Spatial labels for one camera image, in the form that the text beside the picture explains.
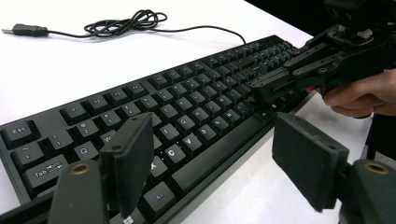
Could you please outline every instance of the usb connector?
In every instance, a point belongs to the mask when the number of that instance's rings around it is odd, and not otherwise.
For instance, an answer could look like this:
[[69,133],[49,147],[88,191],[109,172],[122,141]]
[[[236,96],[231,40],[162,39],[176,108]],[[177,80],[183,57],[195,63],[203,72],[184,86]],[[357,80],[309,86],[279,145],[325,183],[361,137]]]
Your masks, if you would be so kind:
[[4,34],[8,35],[27,35],[27,36],[47,36],[49,30],[46,27],[31,26],[24,24],[16,24],[14,27],[8,27],[1,30]]

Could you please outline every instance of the dark background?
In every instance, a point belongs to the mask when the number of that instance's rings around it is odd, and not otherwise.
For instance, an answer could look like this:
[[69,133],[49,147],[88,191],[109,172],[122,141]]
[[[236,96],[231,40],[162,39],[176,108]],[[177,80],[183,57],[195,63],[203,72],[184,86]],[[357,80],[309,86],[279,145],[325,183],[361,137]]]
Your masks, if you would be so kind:
[[324,0],[246,1],[310,35],[317,35],[334,25],[323,6]]

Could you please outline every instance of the black cable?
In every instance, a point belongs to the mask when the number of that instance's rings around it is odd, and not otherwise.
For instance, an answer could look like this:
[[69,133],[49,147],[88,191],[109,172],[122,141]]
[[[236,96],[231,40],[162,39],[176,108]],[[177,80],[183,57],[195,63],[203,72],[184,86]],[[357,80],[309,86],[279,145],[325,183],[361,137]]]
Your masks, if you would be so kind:
[[124,35],[125,33],[136,30],[136,31],[154,31],[154,32],[163,32],[163,33],[179,33],[185,32],[189,30],[195,29],[202,29],[202,28],[212,28],[218,29],[221,31],[225,31],[231,33],[233,35],[239,36],[244,44],[246,41],[244,37],[242,37],[237,32],[221,28],[218,26],[212,25],[200,25],[200,26],[193,26],[190,28],[179,29],[179,30],[161,30],[155,29],[157,25],[162,22],[166,21],[168,17],[162,12],[153,12],[149,9],[147,10],[138,10],[131,19],[126,19],[122,21],[117,20],[104,20],[104,21],[97,21],[95,23],[88,24],[84,27],[84,30],[88,32],[88,35],[71,35],[68,33],[58,32],[58,31],[51,31],[48,30],[46,27],[40,26],[29,26],[23,24],[16,24],[12,30],[3,29],[3,33],[5,34],[14,34],[14,35],[29,35],[29,36],[44,36],[49,34],[55,35],[66,35],[69,37],[74,38],[88,38],[88,37],[115,37]]

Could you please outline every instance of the computer keyboard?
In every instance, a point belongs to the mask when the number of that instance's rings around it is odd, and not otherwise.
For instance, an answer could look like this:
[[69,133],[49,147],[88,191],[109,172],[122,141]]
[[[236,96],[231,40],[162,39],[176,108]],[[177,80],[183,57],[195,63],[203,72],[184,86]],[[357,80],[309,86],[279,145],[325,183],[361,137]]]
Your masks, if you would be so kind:
[[263,105],[249,87],[293,50],[267,36],[0,126],[1,158],[21,203],[54,191],[67,164],[97,160],[125,120],[151,112],[151,174],[131,216],[111,223],[169,221],[274,126],[276,111],[304,99],[291,91]]

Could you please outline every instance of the robotic hand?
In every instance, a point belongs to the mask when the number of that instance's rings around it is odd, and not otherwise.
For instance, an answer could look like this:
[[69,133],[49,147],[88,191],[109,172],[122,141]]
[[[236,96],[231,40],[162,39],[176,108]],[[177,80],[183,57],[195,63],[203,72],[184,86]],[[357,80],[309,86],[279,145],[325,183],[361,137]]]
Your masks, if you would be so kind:
[[258,101],[271,103],[311,86],[319,87],[324,96],[396,63],[395,1],[326,0],[324,5],[337,25],[295,50],[283,67],[252,81]]

